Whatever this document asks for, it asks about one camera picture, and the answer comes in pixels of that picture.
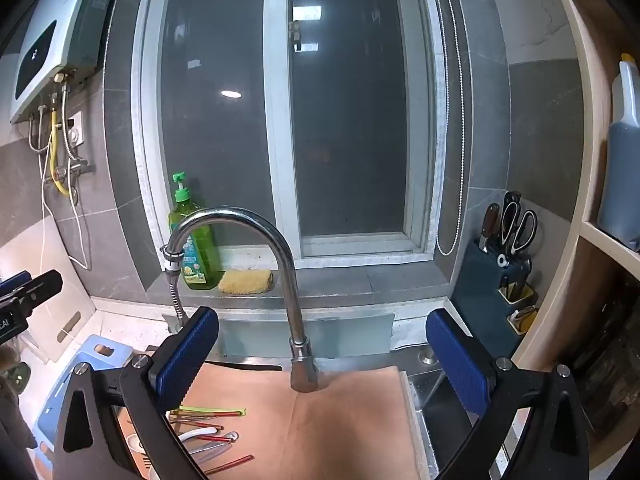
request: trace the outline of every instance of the bottle label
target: bottle label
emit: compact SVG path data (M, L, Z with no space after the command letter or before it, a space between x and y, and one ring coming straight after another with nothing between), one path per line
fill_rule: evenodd
M187 242L184 245L184 258L182 260L182 275L184 281L187 283L207 283L207 279L204 275L204 265L202 264L202 258L196 244L193 243L193 238L189 236Z

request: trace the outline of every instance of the cutting board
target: cutting board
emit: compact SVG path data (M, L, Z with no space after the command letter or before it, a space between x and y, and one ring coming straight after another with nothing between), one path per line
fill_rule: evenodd
M289 373L205 364L183 404L245 408L224 417L223 433L240 438L211 468L252 454L255 459L216 473L216 480L428 480L426 457L406 375L396 367L321 374L320 389L294 392ZM133 433L120 414L124 436ZM178 433L193 429L182 425ZM146 477L142 456L134 453Z

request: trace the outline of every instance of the yellow gas hose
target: yellow gas hose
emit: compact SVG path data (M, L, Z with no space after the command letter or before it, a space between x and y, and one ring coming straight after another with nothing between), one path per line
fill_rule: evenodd
M51 111L51 139L49 145L49 173L53 179L53 183L58 188L58 191L65 196L69 196L69 191L62 183L56 179L56 159L58 158L58 129L56 128L57 114L55 110Z

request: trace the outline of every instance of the stainless steel sink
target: stainless steel sink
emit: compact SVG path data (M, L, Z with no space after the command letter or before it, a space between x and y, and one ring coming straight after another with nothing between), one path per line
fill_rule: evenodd
M289 358L216 356L208 362L248 370L289 370ZM397 366L406 372L422 432L429 473L434 479L471 430L471 418L460 404L428 344L386 354L316 358L319 371L347 372Z

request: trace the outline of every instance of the electrical outlet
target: electrical outlet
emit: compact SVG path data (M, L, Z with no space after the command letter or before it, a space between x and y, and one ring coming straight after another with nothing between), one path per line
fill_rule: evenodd
M82 129L82 112L77 112L71 117L69 117L71 121L73 121L73 126L69 128L69 143L71 147L74 148L79 146L84 142L84 131Z

